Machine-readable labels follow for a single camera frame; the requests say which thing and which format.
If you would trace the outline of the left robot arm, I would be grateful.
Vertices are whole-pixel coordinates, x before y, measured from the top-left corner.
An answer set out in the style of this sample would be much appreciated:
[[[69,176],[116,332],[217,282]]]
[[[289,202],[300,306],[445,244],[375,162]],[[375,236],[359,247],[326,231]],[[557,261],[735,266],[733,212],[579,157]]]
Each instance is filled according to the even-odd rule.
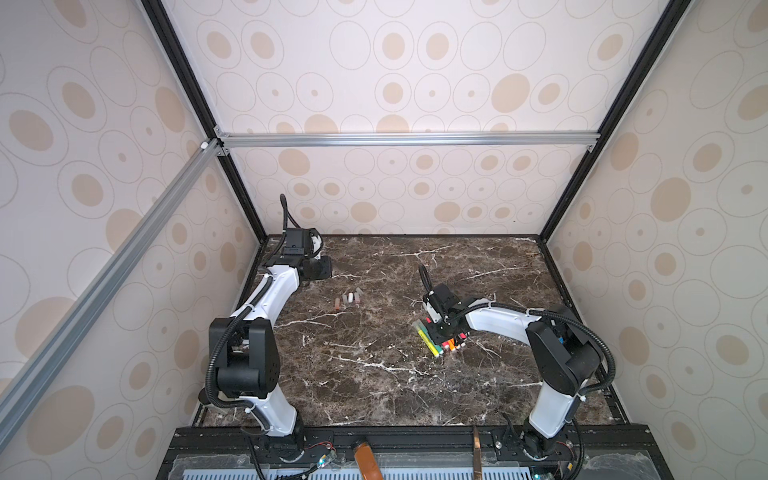
[[[299,414],[279,386],[281,361],[274,327],[301,283],[331,277],[332,260],[327,255],[281,258],[266,268],[237,310],[211,322],[203,387],[210,404],[244,410],[271,437],[295,434]]]

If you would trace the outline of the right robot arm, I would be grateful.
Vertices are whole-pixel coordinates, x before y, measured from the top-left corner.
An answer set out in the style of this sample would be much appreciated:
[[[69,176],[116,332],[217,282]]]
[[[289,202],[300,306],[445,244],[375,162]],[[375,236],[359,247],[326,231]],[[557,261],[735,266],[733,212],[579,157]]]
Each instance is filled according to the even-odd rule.
[[[539,454],[571,422],[584,398],[609,387],[616,375],[610,347],[580,321],[563,313],[521,310],[476,299],[445,300],[432,291],[423,299],[427,320],[421,336],[437,356],[458,349],[473,331],[490,332],[530,347],[542,386],[520,441]]]

